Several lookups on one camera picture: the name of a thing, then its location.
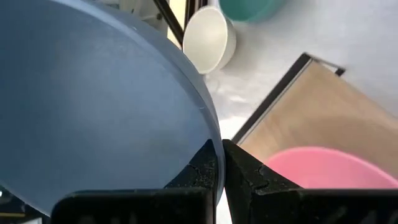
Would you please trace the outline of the white plastic bowl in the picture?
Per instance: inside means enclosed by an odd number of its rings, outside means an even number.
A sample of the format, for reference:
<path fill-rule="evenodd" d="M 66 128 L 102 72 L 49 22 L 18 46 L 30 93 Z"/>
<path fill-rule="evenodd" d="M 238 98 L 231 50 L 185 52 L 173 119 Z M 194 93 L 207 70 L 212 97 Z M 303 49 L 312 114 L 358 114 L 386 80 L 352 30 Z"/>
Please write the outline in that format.
<path fill-rule="evenodd" d="M 217 7 L 201 7 L 186 26 L 182 49 L 200 74 L 222 69 L 236 49 L 235 29 Z"/>

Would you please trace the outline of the blue-grey plastic bowl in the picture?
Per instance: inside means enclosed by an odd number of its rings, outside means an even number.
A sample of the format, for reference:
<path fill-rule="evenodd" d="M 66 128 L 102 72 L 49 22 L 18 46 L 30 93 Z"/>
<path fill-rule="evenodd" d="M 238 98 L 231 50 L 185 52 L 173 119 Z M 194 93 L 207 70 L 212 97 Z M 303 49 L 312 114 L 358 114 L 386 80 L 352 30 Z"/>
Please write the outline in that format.
<path fill-rule="evenodd" d="M 0 0 L 0 185 L 49 214 L 78 190 L 158 189 L 207 140 L 203 77 L 168 38 L 92 0 Z"/>

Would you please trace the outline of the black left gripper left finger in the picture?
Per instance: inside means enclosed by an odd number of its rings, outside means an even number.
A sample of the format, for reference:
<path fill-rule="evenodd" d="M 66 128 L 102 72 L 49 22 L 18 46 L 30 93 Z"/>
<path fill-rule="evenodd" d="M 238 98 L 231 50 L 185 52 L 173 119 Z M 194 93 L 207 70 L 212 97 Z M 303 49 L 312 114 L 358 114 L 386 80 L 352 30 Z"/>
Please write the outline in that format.
<path fill-rule="evenodd" d="M 77 191 L 55 204 L 51 224 L 215 224 L 217 188 L 209 139 L 164 188 Z"/>

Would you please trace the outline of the large pink-red plastic bowl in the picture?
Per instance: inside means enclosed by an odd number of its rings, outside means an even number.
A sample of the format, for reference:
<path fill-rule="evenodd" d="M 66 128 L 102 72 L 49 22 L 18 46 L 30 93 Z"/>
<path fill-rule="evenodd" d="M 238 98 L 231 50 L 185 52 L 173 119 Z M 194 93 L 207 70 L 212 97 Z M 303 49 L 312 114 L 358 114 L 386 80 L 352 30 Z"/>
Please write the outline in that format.
<path fill-rule="evenodd" d="M 398 189 L 398 179 L 374 164 L 325 147 L 290 148 L 265 165 L 306 189 Z"/>

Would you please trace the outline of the sea-green plastic bowl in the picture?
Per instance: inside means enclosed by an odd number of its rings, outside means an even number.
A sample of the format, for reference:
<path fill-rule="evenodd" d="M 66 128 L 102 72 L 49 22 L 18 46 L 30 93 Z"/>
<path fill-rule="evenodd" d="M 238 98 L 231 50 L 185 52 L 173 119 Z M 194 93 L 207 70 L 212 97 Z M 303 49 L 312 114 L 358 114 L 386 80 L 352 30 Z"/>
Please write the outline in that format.
<path fill-rule="evenodd" d="M 288 0 L 218 0 L 223 14 L 236 22 L 261 22 L 276 14 Z"/>

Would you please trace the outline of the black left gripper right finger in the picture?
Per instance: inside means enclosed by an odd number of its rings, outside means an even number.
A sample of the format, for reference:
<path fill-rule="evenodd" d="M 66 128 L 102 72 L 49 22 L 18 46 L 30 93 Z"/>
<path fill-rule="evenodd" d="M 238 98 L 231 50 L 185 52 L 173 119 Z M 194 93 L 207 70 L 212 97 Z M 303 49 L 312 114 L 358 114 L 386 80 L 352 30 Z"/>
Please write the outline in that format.
<path fill-rule="evenodd" d="M 304 189 L 234 142 L 223 147 L 233 224 L 398 224 L 398 189 Z"/>

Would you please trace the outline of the wooden shelf with black frame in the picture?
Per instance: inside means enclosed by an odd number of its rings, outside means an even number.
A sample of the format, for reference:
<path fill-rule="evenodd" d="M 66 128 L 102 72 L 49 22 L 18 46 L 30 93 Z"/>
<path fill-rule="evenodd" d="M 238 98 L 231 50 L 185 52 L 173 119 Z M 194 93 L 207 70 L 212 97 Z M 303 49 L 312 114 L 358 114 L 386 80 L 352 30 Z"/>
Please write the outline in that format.
<path fill-rule="evenodd" d="M 346 82 L 344 72 L 303 53 L 232 141 L 262 161 L 297 146 L 338 149 L 398 178 L 398 116 Z"/>

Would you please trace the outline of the black metal frame strut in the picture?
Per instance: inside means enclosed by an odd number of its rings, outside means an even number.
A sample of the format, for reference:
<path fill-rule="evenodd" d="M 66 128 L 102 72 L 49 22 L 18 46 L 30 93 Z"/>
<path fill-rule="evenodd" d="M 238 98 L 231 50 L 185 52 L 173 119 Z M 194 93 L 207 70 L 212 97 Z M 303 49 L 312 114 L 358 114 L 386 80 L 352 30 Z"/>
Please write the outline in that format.
<path fill-rule="evenodd" d="M 184 31 L 174 13 L 172 12 L 172 9 L 170 8 L 168 2 L 166 0 L 153 0 L 153 2 L 158 8 L 166 23 L 168 24 L 177 42 L 180 46 L 182 46 Z"/>

